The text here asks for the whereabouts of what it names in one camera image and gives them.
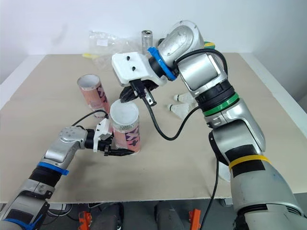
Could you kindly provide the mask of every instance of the yellow strap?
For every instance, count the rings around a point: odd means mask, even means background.
[[[240,164],[240,163],[245,162],[245,161],[253,161],[253,160],[267,161],[268,163],[271,164],[269,159],[267,159],[263,155],[249,155],[249,156],[245,156],[245,157],[240,157],[240,158],[235,159],[234,161],[230,162],[230,164],[228,166],[229,167],[229,171],[231,171],[232,167],[234,167],[237,164]]]

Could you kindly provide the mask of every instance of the orange clamp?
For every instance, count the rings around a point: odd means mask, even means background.
[[[201,211],[194,209],[189,212],[189,222],[191,223],[190,230],[198,230],[201,228],[200,224]]]
[[[83,211],[79,213],[80,227],[78,230],[89,230],[92,223],[92,215],[89,212]]]

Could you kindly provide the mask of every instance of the green ring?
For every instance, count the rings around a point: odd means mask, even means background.
[[[237,93],[235,93],[227,101],[223,102],[222,104],[218,105],[217,107],[214,107],[213,109],[210,109],[208,111],[203,112],[203,114],[205,116],[210,116],[212,114],[218,113],[218,112],[224,110],[225,108],[231,106],[235,101],[237,101],[238,98],[239,98],[239,95]]]

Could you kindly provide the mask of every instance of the black cable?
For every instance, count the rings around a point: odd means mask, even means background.
[[[197,50],[194,50],[194,51],[191,51],[185,55],[182,55],[180,58],[178,58],[176,61],[175,61],[175,65],[177,66],[178,63],[180,61],[182,61],[183,59],[186,59],[192,55],[195,55],[195,54],[201,54],[201,53],[212,53],[212,54],[215,54],[217,55],[221,60],[222,60],[222,63],[223,63],[223,67],[224,67],[224,71],[225,73],[228,75],[228,66],[227,66],[227,62],[226,62],[226,58],[224,57],[224,55],[215,50],[215,49],[197,49]]]
[[[59,214],[58,214],[56,217],[54,217],[54,219],[53,219],[52,221],[50,221],[50,222],[48,222],[48,223],[45,223],[45,224],[42,224],[42,225],[48,225],[48,224],[51,224],[51,223],[53,223],[54,221],[56,221],[56,219],[58,219],[58,218],[60,217],[62,211],[63,211],[63,204],[62,204],[62,208],[61,208],[61,211],[59,212]]]
[[[152,118],[154,127],[156,128],[156,130],[158,131],[158,133],[159,133],[164,139],[166,139],[166,140],[175,140],[175,139],[179,136],[179,134],[181,133],[181,131],[182,131],[182,129],[183,129],[183,126],[184,126],[185,123],[187,122],[188,118],[189,118],[196,110],[199,109],[199,106],[197,106],[196,108],[192,109],[192,111],[189,112],[189,114],[186,116],[186,118],[184,118],[184,120],[183,120],[181,126],[179,127],[178,132],[177,132],[172,138],[170,138],[170,137],[168,137],[167,135],[165,135],[165,134],[161,131],[161,129],[160,129],[160,127],[159,127],[159,125],[158,125],[158,123],[157,123],[155,117],[154,117],[154,112],[153,112],[152,108],[150,107],[150,105],[148,104],[148,102],[146,101],[146,99],[145,99],[145,98],[142,98],[142,99],[143,99],[143,101],[144,101],[144,103],[145,103],[145,105],[146,105],[146,107],[147,107],[147,109],[148,109],[148,112],[149,112],[149,114],[150,114],[150,117]]]
[[[85,128],[84,128],[83,126],[76,126],[76,127],[80,127],[81,129],[84,129],[84,130],[85,130]]]
[[[74,220],[74,221],[77,221],[77,222],[79,222],[79,219],[75,219],[74,217],[71,217],[70,215],[66,215],[66,217],[68,217],[69,219],[72,219],[72,220]]]
[[[72,126],[75,126],[75,125],[78,124],[80,121],[84,120],[84,119],[87,118],[88,116],[90,116],[90,115],[92,115],[92,114],[94,114],[94,113],[97,113],[97,112],[103,112],[103,113],[105,113],[105,117],[106,117],[106,118],[108,117],[108,114],[107,114],[106,111],[104,111],[103,109],[97,109],[97,110],[95,110],[95,111],[93,111],[93,112],[91,112],[91,113],[85,115],[84,117],[80,118],[78,121],[76,121],[75,123],[73,123]]]
[[[206,218],[207,218],[208,213],[209,213],[209,211],[210,211],[212,202],[213,202],[213,200],[214,200],[214,196],[215,196],[215,192],[216,192],[216,188],[217,188],[218,182],[219,182],[219,161],[218,161],[218,159],[216,159],[216,173],[215,173],[215,184],[214,184],[214,189],[213,189],[213,192],[212,192],[211,199],[210,199],[210,201],[209,201],[209,205],[208,205],[207,210],[206,210],[206,212],[205,212],[205,215],[203,216],[203,219],[202,219],[202,222],[201,222],[201,228],[200,228],[200,230],[203,229],[203,226],[204,226],[204,224],[205,224]]]

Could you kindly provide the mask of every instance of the plastic bag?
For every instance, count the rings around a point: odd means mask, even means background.
[[[113,34],[99,31],[89,33],[89,53],[99,70],[112,70],[111,58],[116,53],[140,52],[137,39],[119,38]]]

